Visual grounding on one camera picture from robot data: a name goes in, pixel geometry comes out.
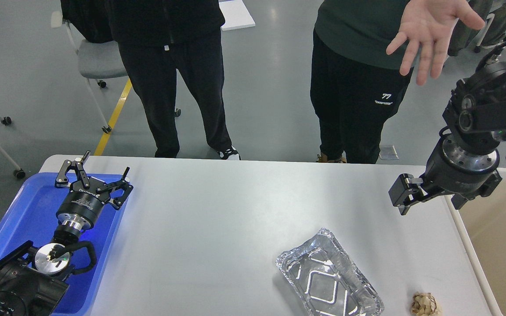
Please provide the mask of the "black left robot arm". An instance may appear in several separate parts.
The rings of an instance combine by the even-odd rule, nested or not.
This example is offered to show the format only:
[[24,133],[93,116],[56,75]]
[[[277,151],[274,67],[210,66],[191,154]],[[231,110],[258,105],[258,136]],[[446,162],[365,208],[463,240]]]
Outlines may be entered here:
[[0,316],[80,316],[96,297],[134,186],[90,156],[27,180],[0,222]]

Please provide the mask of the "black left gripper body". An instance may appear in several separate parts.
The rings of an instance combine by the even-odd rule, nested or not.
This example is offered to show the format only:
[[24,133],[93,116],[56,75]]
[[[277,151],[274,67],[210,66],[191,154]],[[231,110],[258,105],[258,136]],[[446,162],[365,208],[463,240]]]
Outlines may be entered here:
[[105,204],[110,200],[110,192],[101,190],[106,182],[99,178],[90,178],[90,188],[83,187],[82,182],[76,181],[56,212],[60,225],[72,226],[77,230],[90,230],[96,224]]

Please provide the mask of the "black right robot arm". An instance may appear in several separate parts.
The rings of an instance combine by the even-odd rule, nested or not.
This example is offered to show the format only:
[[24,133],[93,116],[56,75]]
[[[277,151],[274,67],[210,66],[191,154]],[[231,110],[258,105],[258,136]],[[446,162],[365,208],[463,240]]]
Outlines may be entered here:
[[506,141],[506,62],[497,58],[504,48],[506,41],[480,60],[472,76],[456,83],[442,113],[446,126],[424,173],[400,174],[392,184],[388,194],[400,214],[444,195],[451,195],[459,210],[478,196],[490,196],[502,181],[497,148]]

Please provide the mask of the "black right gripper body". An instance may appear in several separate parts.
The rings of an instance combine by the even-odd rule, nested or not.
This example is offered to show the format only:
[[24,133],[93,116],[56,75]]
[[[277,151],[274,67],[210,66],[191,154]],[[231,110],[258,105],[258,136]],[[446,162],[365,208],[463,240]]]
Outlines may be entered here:
[[498,150],[476,155],[461,148],[452,135],[443,135],[420,176],[428,194],[459,194],[464,199],[490,196],[502,181]]

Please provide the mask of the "person's open hand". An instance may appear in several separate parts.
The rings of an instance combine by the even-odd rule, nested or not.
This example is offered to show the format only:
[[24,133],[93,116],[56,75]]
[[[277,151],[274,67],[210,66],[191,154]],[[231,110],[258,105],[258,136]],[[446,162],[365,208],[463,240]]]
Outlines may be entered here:
[[411,0],[404,8],[398,33],[388,44],[386,54],[393,54],[406,44],[399,72],[407,75],[417,60],[416,84],[423,86],[428,78],[440,76],[458,21],[474,30],[485,25],[466,0]]

